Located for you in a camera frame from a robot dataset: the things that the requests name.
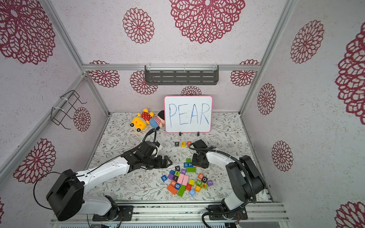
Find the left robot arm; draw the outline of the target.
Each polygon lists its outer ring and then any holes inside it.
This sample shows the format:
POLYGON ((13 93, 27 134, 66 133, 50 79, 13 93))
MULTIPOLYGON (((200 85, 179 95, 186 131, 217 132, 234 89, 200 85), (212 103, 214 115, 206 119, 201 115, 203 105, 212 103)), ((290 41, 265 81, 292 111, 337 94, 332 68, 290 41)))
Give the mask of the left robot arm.
POLYGON ((167 155, 159 155, 160 149, 159 142, 145 141, 99 167, 79 172, 69 169, 61 173, 46 196, 58 221, 66 221, 78 214, 94 214, 106 220, 116 219, 120 215, 120 209, 115 200, 108 195, 88 195, 88 191, 110 179, 141 168, 168 168, 173 163, 167 155))

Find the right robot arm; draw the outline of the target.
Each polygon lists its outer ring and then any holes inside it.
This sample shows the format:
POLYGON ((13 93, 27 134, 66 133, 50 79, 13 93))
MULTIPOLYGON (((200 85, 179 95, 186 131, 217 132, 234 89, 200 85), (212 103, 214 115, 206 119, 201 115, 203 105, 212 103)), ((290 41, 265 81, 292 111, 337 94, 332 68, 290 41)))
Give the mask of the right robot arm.
POLYGON ((199 150, 193 154, 194 166, 208 168, 210 164, 226 169, 233 190, 222 204, 227 211, 256 203, 256 195, 266 189, 266 182, 254 161, 247 155, 235 158, 219 150, 199 150))

